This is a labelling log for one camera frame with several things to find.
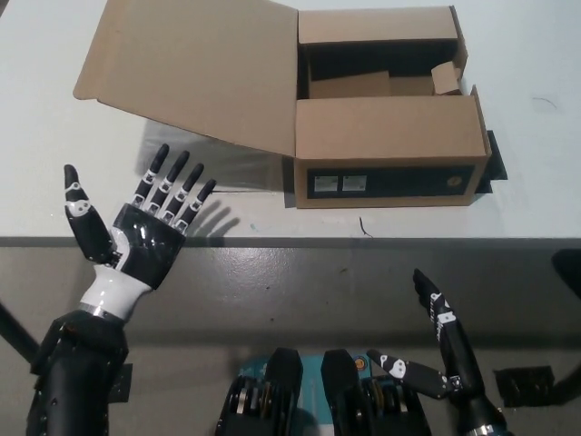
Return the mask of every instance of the cardboard box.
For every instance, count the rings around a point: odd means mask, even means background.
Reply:
[[[74,95],[295,158],[298,207],[469,204],[490,149],[453,7],[109,0]]]

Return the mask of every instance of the robotic hand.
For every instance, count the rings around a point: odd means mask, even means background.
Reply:
[[[459,435],[511,435],[502,412],[486,396],[478,362],[457,315],[420,270],[414,272],[413,280],[419,303],[433,323],[446,375],[377,350],[369,350],[368,356],[402,386],[431,398],[449,398],[458,410]]]
[[[27,436],[103,436],[108,433],[108,403],[115,401],[113,396],[117,401],[120,394],[128,396],[127,380],[119,383],[121,374],[131,376],[123,366],[128,353],[123,327],[138,300],[157,289],[172,268],[190,224],[216,184],[210,180],[185,205],[203,171],[198,164],[163,207],[189,158],[183,152],[146,202],[168,153],[165,144],[110,230],[75,168],[64,167],[65,213],[84,256],[97,263],[96,277],[78,310],[53,322],[31,362],[38,379]]]

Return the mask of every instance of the robot finger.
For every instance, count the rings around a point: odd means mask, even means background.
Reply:
[[[208,196],[213,192],[216,187],[216,181],[211,179],[206,183],[193,203],[183,211],[182,215],[177,219],[173,228],[179,232],[185,234],[188,230],[190,224],[192,224],[193,219],[196,217],[200,209],[202,208],[203,202],[206,201]]]
[[[64,198],[64,212],[84,257],[96,263],[110,263],[114,258],[113,241],[72,165],[64,166]]]
[[[169,152],[170,146],[168,144],[162,145],[157,151],[157,154],[153,158],[153,162],[150,165],[149,170],[147,170],[147,172],[143,175],[142,180],[139,182],[139,186],[137,186],[137,189],[133,194],[131,206],[143,206],[145,198],[147,198],[147,194],[152,190],[153,182],[155,182],[155,176],[160,172],[163,161],[165,161],[165,158]]]
[[[444,294],[422,272],[414,272],[416,290],[428,300],[440,352],[454,391],[483,392],[484,382],[464,328]]]
[[[165,210],[162,210],[158,213],[161,216],[161,220],[166,223],[170,224],[180,209],[182,209],[183,202],[185,199],[188,198],[190,191],[192,190],[195,183],[200,179],[200,176],[203,173],[203,164],[198,163],[183,183],[180,190],[173,196]]]
[[[429,311],[430,295],[440,293],[436,285],[419,269],[414,270],[414,286],[418,293],[419,303]]]
[[[452,391],[447,377],[428,366],[403,361],[377,350],[369,350],[367,355],[389,374],[394,382],[401,383],[413,391],[437,400],[445,398]]]
[[[153,194],[152,200],[145,208],[145,211],[147,213],[155,215],[162,208],[163,202],[165,202],[165,199],[170,193],[170,190],[172,189],[175,179],[178,178],[178,175],[180,175],[180,172],[188,162],[189,158],[190,158],[189,152],[182,152],[178,156],[177,160],[173,164],[173,167],[170,169],[170,172],[168,172],[168,174],[162,180],[160,185],[157,187],[155,193]]]

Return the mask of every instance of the box flap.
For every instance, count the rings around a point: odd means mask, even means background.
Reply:
[[[457,38],[449,7],[299,12],[301,44]]]
[[[435,95],[462,95],[458,82],[459,68],[453,62],[440,64],[432,69]]]
[[[434,80],[431,76],[418,77],[391,77],[391,95],[432,95],[434,94]]]
[[[476,100],[476,109],[478,112],[478,120],[480,122],[480,132],[482,134],[482,141],[484,142],[484,147],[486,155],[490,156],[492,154],[492,149],[490,148],[490,139],[488,138],[487,125],[484,122],[484,115],[482,114],[482,106],[480,105],[480,96],[478,95],[478,89],[476,86],[472,86],[472,91],[470,95]]]
[[[97,98],[103,79],[111,68],[117,52],[125,12],[132,0],[109,0],[94,34],[91,48],[84,60],[73,95],[79,100]]]
[[[84,74],[100,75],[102,103],[294,155],[297,21],[267,0],[132,1],[108,71]]]
[[[300,100],[300,159],[486,156],[471,96]]]
[[[468,61],[468,50],[466,48],[466,40],[464,39],[464,34],[462,34],[462,28],[460,27],[460,22],[458,20],[458,13],[456,12],[456,7],[451,6],[450,11],[452,12],[452,17],[454,18],[454,26],[456,27],[456,33],[458,34],[458,51],[456,52],[456,57],[454,57],[454,65],[456,68],[460,69],[460,78],[464,74],[464,68],[466,68],[466,63]]]

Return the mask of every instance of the box lid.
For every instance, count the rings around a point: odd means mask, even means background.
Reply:
[[[294,155],[297,21],[267,0],[109,0],[74,95]]]
[[[449,7],[300,11],[301,44],[458,39]]]

